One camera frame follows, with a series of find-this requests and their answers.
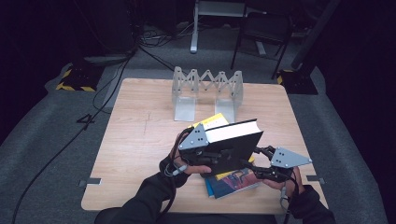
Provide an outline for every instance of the dark background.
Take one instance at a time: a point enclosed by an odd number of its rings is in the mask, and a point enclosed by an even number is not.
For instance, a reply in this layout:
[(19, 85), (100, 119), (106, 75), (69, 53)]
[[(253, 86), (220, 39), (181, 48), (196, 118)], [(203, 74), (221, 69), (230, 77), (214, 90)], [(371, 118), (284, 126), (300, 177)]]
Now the dark background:
[[(78, 5), (106, 46), (122, 51), (130, 47), (132, 33), (139, 32), (142, 21), (155, 22), (151, 16), (158, 5), (144, 2), (85, 0)], [(176, 12), (169, 21), (171, 28), (180, 17), (190, 16), (178, 14), (185, 12), (180, 4), (169, 1), (167, 5), (176, 7), (170, 11)], [(148, 14), (137, 13), (136, 7)], [(58, 76), (63, 66), (81, 62), (81, 57), (114, 53), (97, 41), (86, 19), (73, 1), (2, 1), (0, 143), (47, 94), (44, 84)], [(389, 223), (395, 220), (390, 211), (395, 199), (390, 184), (396, 156), (395, 22), (394, 1), (341, 1), (305, 57), (303, 71), (309, 75), (317, 66), (325, 77), (329, 98), (375, 176)]]

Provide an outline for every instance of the chair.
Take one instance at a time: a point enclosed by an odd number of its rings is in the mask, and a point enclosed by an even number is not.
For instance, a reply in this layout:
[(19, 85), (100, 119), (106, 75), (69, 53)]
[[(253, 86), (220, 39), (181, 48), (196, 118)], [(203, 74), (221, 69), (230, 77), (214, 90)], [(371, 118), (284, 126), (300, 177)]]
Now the chair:
[(277, 61), (271, 77), (271, 79), (274, 79), (291, 38), (290, 13), (292, 8), (292, 2), (289, 0), (246, 0), (244, 16), (241, 19), (240, 30), (233, 51), (231, 69), (233, 69), (236, 52), (241, 46), (242, 39), (250, 39), (263, 44), (278, 46), (274, 57), (266, 57)]

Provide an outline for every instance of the black book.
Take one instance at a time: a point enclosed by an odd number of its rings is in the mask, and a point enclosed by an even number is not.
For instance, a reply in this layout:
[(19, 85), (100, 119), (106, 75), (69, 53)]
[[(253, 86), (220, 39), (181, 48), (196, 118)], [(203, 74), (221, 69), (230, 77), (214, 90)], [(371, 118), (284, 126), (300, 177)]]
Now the black book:
[(208, 145), (205, 154), (219, 155), (216, 162), (207, 163), (212, 173), (202, 177), (218, 175), (243, 169), (240, 160), (248, 161), (262, 137), (256, 119), (245, 120), (205, 131)]

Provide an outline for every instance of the yellow book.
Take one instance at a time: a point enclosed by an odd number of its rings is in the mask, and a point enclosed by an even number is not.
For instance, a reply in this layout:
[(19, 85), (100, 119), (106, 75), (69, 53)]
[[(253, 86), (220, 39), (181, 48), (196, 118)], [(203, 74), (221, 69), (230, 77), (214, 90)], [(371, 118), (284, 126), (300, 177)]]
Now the yellow book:
[(200, 122), (196, 122), (196, 123), (192, 124), (191, 126), (195, 128), (199, 123), (202, 123), (204, 125), (205, 130), (229, 124), (227, 119), (224, 118), (224, 116), (221, 113), (218, 113), (218, 114), (216, 114), (210, 118), (204, 119)]

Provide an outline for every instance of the sleeve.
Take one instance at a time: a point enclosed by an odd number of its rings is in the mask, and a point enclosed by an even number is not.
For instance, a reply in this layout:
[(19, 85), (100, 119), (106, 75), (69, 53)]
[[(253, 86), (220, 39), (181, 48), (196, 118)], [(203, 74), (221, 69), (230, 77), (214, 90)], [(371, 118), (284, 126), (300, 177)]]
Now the sleeve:
[(290, 202), (289, 210), (295, 218), (302, 219), (304, 224), (335, 223), (335, 218), (329, 209), (321, 202), (318, 193), (310, 185), (304, 185), (305, 191)]
[[(111, 224), (155, 223), (161, 213), (163, 201), (169, 200), (173, 194), (171, 177), (163, 173), (169, 163), (169, 157), (160, 163), (160, 172), (145, 179), (136, 195), (130, 199), (111, 220)], [(175, 177), (176, 187), (186, 183), (189, 175), (180, 174)]]

